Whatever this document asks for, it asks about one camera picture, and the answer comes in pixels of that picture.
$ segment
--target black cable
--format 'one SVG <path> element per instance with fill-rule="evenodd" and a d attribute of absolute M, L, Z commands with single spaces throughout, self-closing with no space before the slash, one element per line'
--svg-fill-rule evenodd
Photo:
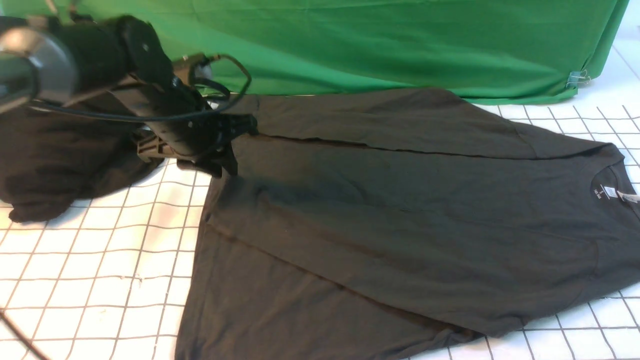
<path fill-rule="evenodd" d="M 252 82 L 251 74 L 249 74 L 247 69 L 240 63 L 240 61 L 238 61 L 232 56 L 224 55 L 224 54 L 211 56 L 209 58 L 209 63 L 218 61 L 220 59 L 227 59 L 227 60 L 230 60 L 232 63 L 234 63 L 240 69 L 240 71 L 246 76 L 246 82 L 244 83 L 244 86 L 242 87 L 238 95 L 235 96 L 233 100 L 231 100 L 227 105 L 224 105 L 220 108 L 216 108 L 213 110 L 205 110 L 205 111 L 199 111 L 194 113 L 186 113 L 186 114 L 172 115 L 172 116 L 166 116 L 166 117 L 135 117 L 135 116 L 128 116 L 128 115 L 92 113 L 90 111 L 62 108 L 60 106 L 47 104 L 46 102 L 35 102 L 34 104 L 31 105 L 31 107 L 36 110 L 37 109 L 48 110 L 54 113 L 61 113 L 66 115 L 78 116 L 78 117 L 88 117 L 91 119 L 115 120 L 115 121 L 125 121 L 125 122 L 184 121 L 184 120 L 194 120 L 200 117 L 208 117 L 208 116 L 211 116 L 212 114 L 219 114 L 233 108 L 244 97 L 244 95 L 246 94 L 246 91 L 249 89 L 249 86 L 251 85 L 251 82 Z"/>
<path fill-rule="evenodd" d="M 9 320 L 9 318 L 4 313 L 4 309 L 1 307 L 0 307 L 0 320 L 2 320 L 6 324 L 6 326 L 9 328 L 9 330 L 11 330 L 11 332 L 15 335 L 15 337 L 18 338 L 18 340 L 20 340 L 20 342 L 22 342 L 24 346 L 27 347 L 27 349 L 35 357 L 37 357 L 39 360 L 49 360 L 49 358 L 46 357 L 43 353 L 41 353 L 41 351 L 38 350 L 35 346 L 33 346 L 33 342 L 30 339 L 28 339 L 22 333 L 22 331 L 20 331 L 20 329 L 18 329 L 18 327 L 15 326 L 15 324 L 11 320 Z"/>

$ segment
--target grid line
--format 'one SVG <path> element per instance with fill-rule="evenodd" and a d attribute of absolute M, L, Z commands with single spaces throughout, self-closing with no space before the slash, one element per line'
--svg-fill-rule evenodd
<path fill-rule="evenodd" d="M 145 280 L 150 280 L 150 279 L 160 279 L 162 277 L 172 277 L 170 275 L 158 275 L 158 276 L 150 276 L 150 277 L 145 277 Z M 61 278 L 61 280 L 93 280 L 93 279 L 113 279 L 113 278 L 120 278 L 120 279 L 133 279 L 136 280 L 138 279 L 138 277 L 136 276 L 128 276 L 128 275 L 102 275 L 102 276 L 93 276 L 93 277 L 64 277 Z M 174 279 L 190 279 L 190 276 L 182 276 L 182 275 L 174 275 L 173 276 Z M 24 281 L 24 282 L 29 282 L 29 281 L 55 281 L 57 278 L 53 278 L 53 277 L 39 277 L 39 278 L 35 278 L 35 279 L 0 279 L 0 280 L 5 280 L 5 281 Z"/>
<path fill-rule="evenodd" d="M 86 305 L 86 306 L 19 306 L 19 307 L 6 307 L 6 310 L 44 310 L 44 309 L 90 309 L 92 307 L 95 308 L 111 308 L 111 309 L 144 309 L 146 307 L 157 307 L 157 306 L 174 306 L 174 307 L 184 307 L 184 304 L 172 304 L 170 302 L 161 302 L 158 304 L 146 304 L 146 305 Z"/>
<path fill-rule="evenodd" d="M 125 194 L 125 201 L 127 200 L 127 197 L 129 196 L 129 190 L 127 189 L 127 193 Z M 122 215 L 122 210 L 120 210 L 120 212 L 118 213 L 118 219 L 116 220 L 116 224 L 118 223 L 118 221 L 120 220 L 120 216 Z M 109 234 L 109 240 L 107 240 L 107 244 L 105 246 L 105 249 L 107 249 L 109 247 L 109 244 L 111 243 L 111 239 L 113 238 L 113 233 L 115 232 L 115 230 L 111 230 L 111 233 Z M 100 262 L 98 263 L 98 267 L 95 269 L 95 275 L 96 278 L 98 276 L 98 274 L 100 273 L 100 267 L 102 266 L 102 263 L 104 261 L 104 257 L 106 255 L 106 252 L 102 253 L 102 256 L 100 257 Z M 74 333 L 74 337 L 71 340 L 71 346 L 69 347 L 69 353 L 67 354 L 67 358 L 69 358 L 74 351 L 74 345 L 76 344 L 76 338 L 78 336 L 78 333 L 80 331 L 80 327 L 82 326 L 82 321 L 84 319 L 84 314 L 86 313 L 86 310 L 88 309 L 87 306 L 89 305 L 89 300 L 91 299 L 91 293 L 93 292 L 93 287 L 95 286 L 95 281 L 96 279 L 93 279 L 91 282 L 91 286 L 89 287 L 89 293 L 86 296 L 86 300 L 84 302 L 84 308 L 82 310 L 82 313 L 80 314 L 80 319 L 78 320 L 78 326 L 76 327 L 76 331 Z"/>
<path fill-rule="evenodd" d="M 77 237 L 78 237 L 78 233 L 80 233 L 80 230 L 76 231 L 76 235 L 74 236 L 74 239 L 73 239 L 73 241 L 71 243 L 71 248 L 76 243 L 76 240 L 77 240 Z M 45 314 L 45 312 L 47 312 L 47 307 L 49 306 L 49 303 L 51 302 L 51 299 L 53 298 L 53 293 L 56 291 L 56 287 L 58 286 L 58 283 L 60 282 L 60 277 L 62 276 L 62 271 L 64 271 L 65 266 L 67 265 L 67 261 L 69 260 L 69 255 L 71 255 L 71 248 L 69 248 L 69 252 L 67 253 L 67 256 L 65 257 L 65 260 L 64 260 L 64 262 L 62 264 L 62 267 L 60 268 L 60 271 L 58 272 L 58 278 L 54 282 L 53 288 L 51 288 L 51 293 L 49 294 L 49 298 L 47 299 L 47 302 L 45 303 L 45 306 L 42 309 L 42 313 L 40 313 L 40 318 L 38 319 L 38 323 L 36 324 L 35 330 L 33 331 L 33 337 L 31 338 L 31 341 L 33 341 L 33 339 L 35 339 L 36 336 L 38 335 L 38 330 L 40 328 L 40 324 L 42 323 L 42 318 L 44 318 L 44 314 Z M 27 353 L 24 354 L 24 356 L 22 357 L 22 360 L 24 360 L 27 357 L 28 354 L 29 354 L 29 352 L 27 351 Z"/>
<path fill-rule="evenodd" d="M 42 235 L 44 234 L 44 231 L 41 230 L 40 231 L 40 236 L 38 237 L 38 240 L 36 241 L 36 246 L 33 248 L 33 251 L 35 251 L 36 247 L 38 247 L 38 244 L 40 243 L 40 240 L 42 239 Z M 24 276 L 24 273 L 27 271 L 27 267 L 29 267 L 29 264 L 31 262 L 31 259 L 33 258 L 33 252 L 31 253 L 31 255 L 29 255 L 29 259 L 27 260 L 26 264 L 24 265 L 24 268 L 22 269 L 22 273 L 20 274 L 19 280 L 15 283 L 15 286 L 13 287 L 13 291 L 11 292 L 11 295 L 9 295 L 9 299 L 7 299 L 6 301 L 6 305 L 9 306 L 11 305 L 11 301 L 13 300 L 13 296 L 15 295 L 15 292 L 18 290 L 18 286 L 20 285 L 20 279 Z M 27 356 L 29 354 L 29 350 L 25 347 L 24 349 L 24 355 L 22 356 L 22 358 L 24 358 L 25 356 Z"/>
<path fill-rule="evenodd" d="M 162 174 L 162 179 L 164 179 L 164 176 L 166 175 L 166 167 L 163 170 L 163 174 Z M 156 190 L 156 197 L 154 198 L 154 202 L 157 200 L 158 195 L 160 193 L 160 186 L 158 186 L 158 189 Z M 147 218 L 147 227 L 145 228 L 145 234 L 142 237 L 142 247 L 144 247 L 145 242 L 147 241 L 147 232 L 149 230 L 148 226 L 149 223 L 151 222 L 151 218 L 154 214 L 154 209 L 156 208 L 156 204 L 154 203 L 153 205 L 151 205 L 151 211 L 149 211 L 149 216 Z M 142 252 L 138 253 L 138 259 L 136 260 L 136 266 L 134 267 L 134 274 L 138 273 L 138 266 L 140 265 L 140 257 L 142 256 Z M 113 359 L 113 356 L 116 353 L 116 349 L 118 348 L 118 338 L 120 337 L 120 333 L 122 332 L 122 324 L 124 323 L 124 317 L 127 315 L 127 307 L 129 305 L 129 301 L 131 299 L 131 288 L 129 288 L 129 292 L 127 294 L 127 300 L 124 303 L 125 309 L 124 311 L 122 311 L 122 318 L 120 319 L 120 326 L 118 327 L 118 333 L 116 335 L 116 340 L 113 342 L 113 350 L 111 351 L 111 356 L 109 357 L 109 360 Z"/>
<path fill-rule="evenodd" d="M 126 249 L 113 249 L 113 250 L 104 250 L 104 251 L 89 251 L 89 252 L 74 252 L 74 251 L 70 251 L 69 254 L 70 255 L 97 255 L 97 254 L 104 254 L 104 253 L 112 253 L 112 252 L 123 252 L 123 251 L 141 251 L 144 252 L 146 254 L 164 254 L 166 252 L 185 252 L 185 253 L 189 253 L 189 254 L 193 254 L 195 253 L 195 250 L 143 250 L 143 249 L 133 249 L 133 248 L 126 248 Z M 0 255 L 29 255 L 30 252 L 0 252 Z M 62 252 L 62 251 L 51 251 L 51 252 L 36 252 L 35 254 L 38 255 L 67 255 L 66 252 Z"/>
<path fill-rule="evenodd" d="M 191 193 L 189 194 L 189 203 L 191 204 L 191 201 L 193 200 L 193 190 L 195 189 L 195 184 L 196 184 L 196 176 L 193 177 L 193 186 L 191 187 Z M 182 236 L 184 234 L 184 226 L 187 224 L 187 216 L 184 217 L 184 222 L 182 223 L 182 229 L 180 230 L 180 238 L 178 240 L 178 249 L 180 248 L 180 245 L 182 244 Z M 169 300 L 169 291 L 171 290 L 171 282 L 173 281 L 173 274 L 175 273 L 175 266 L 178 262 L 178 255 L 176 254 L 175 259 L 173 260 L 173 266 L 171 269 L 171 277 L 169 278 L 169 284 L 167 285 L 167 291 L 166 294 L 164 295 L 164 303 L 166 304 Z M 157 336 L 156 336 L 156 345 L 154 346 L 154 352 L 151 355 L 151 360 L 155 360 L 156 358 L 156 351 L 157 351 L 157 344 L 158 344 L 158 340 L 160 339 L 160 331 L 162 329 L 162 321 L 164 318 L 164 312 L 166 311 L 166 305 L 163 306 L 162 308 L 162 312 L 160 313 L 160 321 L 158 322 L 158 331 L 157 331 Z"/>

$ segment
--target green screen fabric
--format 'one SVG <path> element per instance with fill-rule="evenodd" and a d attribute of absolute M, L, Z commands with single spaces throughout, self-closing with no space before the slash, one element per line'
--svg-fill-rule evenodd
<path fill-rule="evenodd" d="M 98 19 L 150 21 L 172 58 L 228 53 L 253 94 L 437 86 L 485 104 L 552 103 L 570 72 L 602 71 L 629 0 L 81 0 Z M 0 0 L 5 15 L 44 0 Z M 68 0 L 57 0 L 61 10 Z M 242 75 L 216 65 L 237 90 Z"/>

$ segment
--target black t-shirt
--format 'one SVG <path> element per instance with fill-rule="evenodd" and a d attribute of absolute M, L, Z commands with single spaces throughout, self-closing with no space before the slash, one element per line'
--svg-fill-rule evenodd
<path fill-rule="evenodd" d="M 640 281 L 623 156 L 439 89 L 250 97 L 177 360 L 401 359 Z"/>

